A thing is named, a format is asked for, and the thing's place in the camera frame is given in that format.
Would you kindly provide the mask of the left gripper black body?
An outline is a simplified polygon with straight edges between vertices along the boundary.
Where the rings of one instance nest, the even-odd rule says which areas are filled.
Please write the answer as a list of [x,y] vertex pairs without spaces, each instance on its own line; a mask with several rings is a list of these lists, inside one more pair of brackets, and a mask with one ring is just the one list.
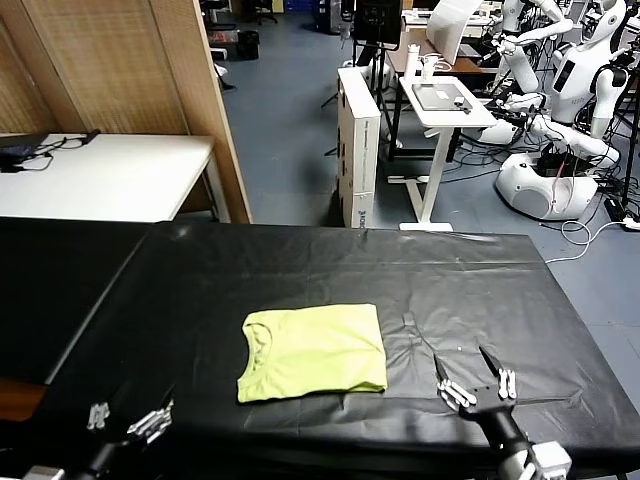
[[125,436],[101,436],[82,464],[83,478],[117,478],[131,473],[141,463],[149,446],[148,431],[131,431]]

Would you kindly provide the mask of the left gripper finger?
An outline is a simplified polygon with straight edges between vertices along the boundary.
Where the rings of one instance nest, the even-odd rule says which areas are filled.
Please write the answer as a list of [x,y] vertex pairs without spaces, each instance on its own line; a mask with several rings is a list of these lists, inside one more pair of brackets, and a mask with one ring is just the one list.
[[114,387],[104,398],[91,404],[88,431],[125,430],[130,423],[131,382]]
[[129,440],[155,441],[172,425],[174,386],[171,385],[158,409],[151,410],[140,420],[131,424],[126,432]]

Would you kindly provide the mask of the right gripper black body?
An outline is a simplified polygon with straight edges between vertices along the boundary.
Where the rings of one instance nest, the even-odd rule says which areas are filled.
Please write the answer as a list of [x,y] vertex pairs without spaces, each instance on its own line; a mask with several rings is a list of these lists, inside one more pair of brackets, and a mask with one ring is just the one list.
[[502,399],[496,386],[474,388],[473,395],[476,403],[460,406],[458,414],[481,428],[492,449],[523,451],[530,447],[530,441],[512,416],[514,399]]

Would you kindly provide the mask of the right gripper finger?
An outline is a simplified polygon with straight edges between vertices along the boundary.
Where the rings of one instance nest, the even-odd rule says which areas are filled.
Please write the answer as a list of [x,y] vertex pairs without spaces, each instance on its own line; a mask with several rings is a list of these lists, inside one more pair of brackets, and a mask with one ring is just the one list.
[[477,397],[453,381],[444,366],[444,363],[437,355],[433,355],[437,391],[441,399],[450,409],[460,412],[477,406]]
[[506,368],[501,361],[484,346],[479,346],[480,353],[492,375],[498,380],[498,396],[502,400],[515,399],[515,371]]

